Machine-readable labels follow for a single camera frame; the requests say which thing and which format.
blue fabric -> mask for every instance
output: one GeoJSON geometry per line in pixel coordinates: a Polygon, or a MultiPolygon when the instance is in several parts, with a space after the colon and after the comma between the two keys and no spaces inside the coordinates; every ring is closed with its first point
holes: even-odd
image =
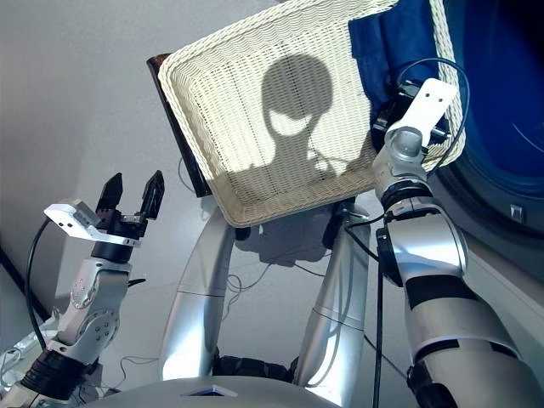
{"type": "MultiPolygon", "coordinates": [[[[348,28],[374,122],[379,108],[396,93],[399,71],[414,60],[436,57],[430,5],[428,0],[399,0],[388,11],[351,20],[348,28]]],[[[405,79],[423,82],[430,77],[438,77],[436,63],[413,67],[405,79]]]]}

white wicker basket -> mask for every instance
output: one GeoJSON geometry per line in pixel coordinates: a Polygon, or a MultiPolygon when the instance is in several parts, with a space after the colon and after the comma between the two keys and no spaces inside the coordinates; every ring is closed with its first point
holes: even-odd
{"type": "MultiPolygon", "coordinates": [[[[227,221],[237,227],[370,190],[370,103],[348,21],[396,0],[290,0],[170,55],[159,78],[227,221]]],[[[453,59],[440,0],[439,56],[453,59]]],[[[442,70],[456,84],[456,73],[442,70]]],[[[460,101],[450,109],[453,128],[460,101]]],[[[461,154],[464,136],[447,162],[461,154]]],[[[426,168],[448,147],[431,149],[426,168]]]]}

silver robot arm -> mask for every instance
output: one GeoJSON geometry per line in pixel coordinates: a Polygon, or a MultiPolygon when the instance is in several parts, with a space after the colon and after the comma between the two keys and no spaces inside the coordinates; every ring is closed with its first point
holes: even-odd
{"type": "Polygon", "coordinates": [[[156,172],[146,185],[140,211],[122,215],[116,210],[122,194],[118,173],[106,183],[96,212],[81,200],[63,201],[44,210],[68,235],[95,241],[95,245],[73,282],[57,336],[0,401],[0,407],[69,404],[74,389],[117,333],[132,268],[128,260],[133,248],[139,247],[147,220],[156,218],[163,193],[164,180],[156,172]]]}
{"type": "Polygon", "coordinates": [[[385,212],[377,231],[380,269],[406,296],[408,385],[422,408],[544,406],[538,382],[501,321],[464,283],[462,232],[426,183],[427,129],[418,126],[417,111],[424,108],[421,99],[435,105],[444,99],[437,82],[423,84],[373,163],[385,212]]]}

